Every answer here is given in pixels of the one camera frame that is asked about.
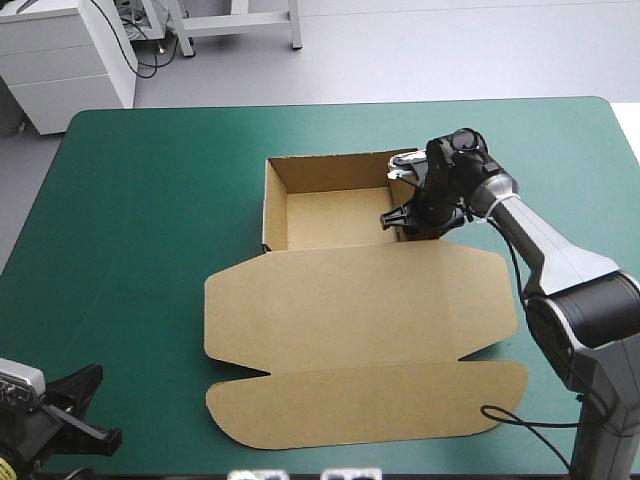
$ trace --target box flap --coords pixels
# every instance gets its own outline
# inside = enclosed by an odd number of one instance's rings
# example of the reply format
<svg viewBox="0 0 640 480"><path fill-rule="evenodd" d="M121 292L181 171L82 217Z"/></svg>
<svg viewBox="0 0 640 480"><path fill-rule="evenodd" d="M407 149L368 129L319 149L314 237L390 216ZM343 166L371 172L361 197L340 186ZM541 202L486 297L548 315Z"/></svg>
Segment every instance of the box flap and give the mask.
<svg viewBox="0 0 640 480"><path fill-rule="evenodd" d="M205 297L207 354L272 373L455 361L516 329L504 259L441 240L271 252Z"/></svg>
<svg viewBox="0 0 640 480"><path fill-rule="evenodd" d="M230 437L254 448L450 437L495 426L480 407L514 410L526 382L517 362L276 374L215 384L207 407Z"/></svg>

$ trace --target white object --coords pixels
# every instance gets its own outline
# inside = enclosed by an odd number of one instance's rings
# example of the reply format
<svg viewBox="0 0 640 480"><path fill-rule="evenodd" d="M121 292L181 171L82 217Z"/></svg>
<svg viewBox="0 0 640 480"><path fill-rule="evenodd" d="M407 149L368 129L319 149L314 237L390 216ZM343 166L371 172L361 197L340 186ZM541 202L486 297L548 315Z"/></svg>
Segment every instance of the white object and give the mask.
<svg viewBox="0 0 640 480"><path fill-rule="evenodd" d="M230 15L185 18L182 0L169 0L169 10L182 54L187 57L195 55L190 37L259 32L283 27L291 29L293 48L302 48L298 0L289 0L289 10L285 12L249 13L249 0L231 0Z"/></svg>
<svg viewBox="0 0 640 480"><path fill-rule="evenodd" d="M640 103L612 103L618 123L640 162Z"/></svg>
<svg viewBox="0 0 640 480"><path fill-rule="evenodd" d="M116 0L115 3L120 15L135 22L135 27L125 25L129 40L163 39L166 35L167 22L169 21L169 1ZM143 16L142 20L138 20L140 15Z"/></svg>
<svg viewBox="0 0 640 480"><path fill-rule="evenodd" d="M164 38L167 21L169 19L170 0L142 0L150 27L142 27L149 40Z"/></svg>
<svg viewBox="0 0 640 480"><path fill-rule="evenodd" d="M360 478L382 480L382 470L379 468L328 468L320 476L320 480L356 480Z"/></svg>
<svg viewBox="0 0 640 480"><path fill-rule="evenodd" d="M23 126L24 112L0 78L0 136L18 133Z"/></svg>
<svg viewBox="0 0 640 480"><path fill-rule="evenodd" d="M138 62L111 0L95 0L129 63ZM24 0L0 10L0 76L41 134L64 132L83 110L131 108L136 76L89 0Z"/></svg>
<svg viewBox="0 0 640 480"><path fill-rule="evenodd" d="M284 470L232 470L227 480L289 480Z"/></svg>

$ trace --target open cardboard box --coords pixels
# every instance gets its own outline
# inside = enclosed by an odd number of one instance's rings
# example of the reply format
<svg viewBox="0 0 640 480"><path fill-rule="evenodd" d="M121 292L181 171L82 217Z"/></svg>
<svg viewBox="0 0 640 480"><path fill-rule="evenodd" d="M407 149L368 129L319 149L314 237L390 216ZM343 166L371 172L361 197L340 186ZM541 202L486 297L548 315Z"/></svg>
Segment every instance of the open cardboard box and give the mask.
<svg viewBox="0 0 640 480"><path fill-rule="evenodd" d="M515 332L504 259L380 227L412 193L386 176L405 151L267 160L267 253L205 285L207 354L271 374L207 392L240 443L468 435L494 426L481 405L522 399L521 364L459 361Z"/></svg>

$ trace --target cable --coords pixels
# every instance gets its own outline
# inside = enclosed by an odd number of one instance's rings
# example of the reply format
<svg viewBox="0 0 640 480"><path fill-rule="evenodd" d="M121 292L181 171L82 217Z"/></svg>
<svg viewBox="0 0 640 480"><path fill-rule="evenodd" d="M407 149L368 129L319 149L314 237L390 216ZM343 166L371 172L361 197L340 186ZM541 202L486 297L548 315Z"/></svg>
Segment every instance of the cable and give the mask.
<svg viewBox="0 0 640 480"><path fill-rule="evenodd" d="M80 475L81 473L86 472L88 470L91 470L91 469L89 467L77 468L73 472L71 472L69 475L64 477L62 480L71 480L77 477L78 475Z"/></svg>
<svg viewBox="0 0 640 480"><path fill-rule="evenodd" d="M169 65L171 62L173 62L173 59L176 56L176 51L178 50L178 36L176 35L176 39L175 42L173 43L173 50L171 52L171 57L169 58L169 60L167 60L164 63L158 64L158 66L155 65L149 65L148 63L144 63L141 62L140 60L138 60L138 63L140 65L144 65L145 67L151 67L151 68L162 68L162 67L166 67L167 65Z"/></svg>
<svg viewBox="0 0 640 480"><path fill-rule="evenodd" d="M502 229L500 225L498 225L493 218L487 217L487 223L491 225L503 238L507 247L509 248L509 253L511 254L511 261L513 262L513 270L515 272L516 277L516 288L518 290L518 299L520 300L520 305L522 306L522 310L526 312L526 303L524 298L524 290L522 288L522 276L520 275L520 265L518 264L518 257L516 256L515 248L513 248L513 243L511 243L511 239L507 236L505 231Z"/></svg>
<svg viewBox="0 0 640 480"><path fill-rule="evenodd" d="M176 50L178 48L178 38L176 37L176 41L173 45L173 52L171 53L171 58L163 63L163 64L158 64L158 55L156 54L155 51L153 51L153 60L154 63L153 65L150 65L148 63L144 63L144 62L140 62L138 61L138 63L140 65L143 65L145 67L150 67L153 69L153 71L149 74L149 75L142 75L141 73L139 73L135 68L133 68L133 66L131 65L131 63L129 62L129 58L127 57L127 54L124 51L124 47L122 46L122 43L120 42L120 37L118 37L118 34L116 32L116 29L114 28L113 24L111 23L111 20L109 20L109 17L107 17L107 14L104 12L104 10L102 10L102 8L100 7L100 5L98 5L96 3L95 0L89 0L94 7L96 7L98 9L98 11L100 12L100 14L104 17L104 19L106 20L107 24L109 25L109 28L111 29L111 32L113 32L113 36L116 38L116 42L118 43L118 48L120 49L120 53L122 53L122 56L124 58L124 61L127 63L127 66L129 67L129 70L131 70L136 77L138 78L144 78L144 79L149 79L149 78L153 78L155 76L156 73L158 73L158 69L162 68L162 67L166 67L167 65L169 65L171 62L173 62L175 56L176 56ZM144 31L138 27L138 25L136 25L134 22L132 22L131 20L129 20L128 18L123 18L120 17L120 20L122 22L127 23L128 25L131 25L133 28L135 28L136 30L138 30L138 32L140 32L140 34L142 35L142 37L147 40L150 41L149 37L147 36L146 33L144 33Z"/></svg>
<svg viewBox="0 0 640 480"><path fill-rule="evenodd" d="M129 20L128 18L124 18L124 17L120 17L120 20L124 23L126 23L127 25L131 25L133 28L135 28L136 30L138 30L138 32L140 32L140 35L142 35L144 37L145 40L149 41L149 37L147 37L147 34L144 33L142 31L142 29L136 25L135 23L133 23L131 20ZM139 74L137 71L135 71L131 65L129 64L129 60L127 60L127 64L129 65L129 68L131 69L131 71L133 71L138 77L140 78L144 78L144 79L148 79L148 78L152 78L153 76L155 76L156 73L158 73L158 55L156 54L155 51L151 51L151 53L153 54L153 65L146 65L146 66L150 66L153 68L153 72L151 72L151 74L149 75L141 75Z"/></svg>
<svg viewBox="0 0 640 480"><path fill-rule="evenodd" d="M492 415L490 413L487 412L487 410L496 410L500 413L502 413L503 415L506 415L507 417L510 417L512 420L508 420L506 418L502 418L502 417L497 417L495 415ZM553 443L551 443L549 440L547 440L540 432L538 432L533 425L545 425L543 423L540 422L527 422L523 419L521 419L520 417L518 417L515 413L511 413L508 410L505 410L504 408L501 407L496 407L495 405L483 405L482 407L480 407L480 412L482 413L482 415L484 415L485 417L494 420L496 422L499 423L507 423L509 425L518 425L521 427L525 427L527 430L529 430L531 433L533 433L536 437L538 437L538 439L544 443L547 447L549 447L549 449L556 455L556 457L558 457L558 459L562 462L562 464L567 468L567 471L571 472L571 464L567 461L566 458L564 458L564 455L562 455L562 453L560 453L560 450L558 450L555 445L553 445ZM551 426L551 425L555 425L552 428L573 428L575 427L575 425L572 424L546 424L547 426Z"/></svg>

